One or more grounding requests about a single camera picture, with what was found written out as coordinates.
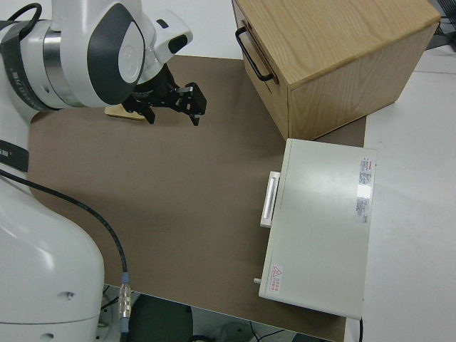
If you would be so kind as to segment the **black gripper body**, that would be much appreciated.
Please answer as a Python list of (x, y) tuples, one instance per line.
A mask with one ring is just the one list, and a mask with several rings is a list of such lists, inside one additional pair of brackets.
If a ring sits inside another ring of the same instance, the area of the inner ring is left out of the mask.
[(168, 65), (164, 65), (157, 75), (148, 81), (138, 83), (132, 93), (124, 100), (125, 108), (149, 108), (164, 106), (171, 108), (176, 105), (182, 95), (178, 92)]

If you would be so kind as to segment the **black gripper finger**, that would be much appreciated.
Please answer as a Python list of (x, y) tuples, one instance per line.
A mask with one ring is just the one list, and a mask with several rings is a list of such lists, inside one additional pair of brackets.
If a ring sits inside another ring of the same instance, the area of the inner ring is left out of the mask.
[(144, 103), (124, 104), (124, 109), (129, 113), (136, 112), (138, 115), (143, 116), (149, 124), (155, 123), (155, 114), (152, 109)]
[(207, 99), (200, 87), (195, 82), (191, 82), (183, 88), (178, 88), (177, 93), (180, 96), (177, 102), (180, 111), (189, 116), (194, 126), (198, 126), (207, 107)]

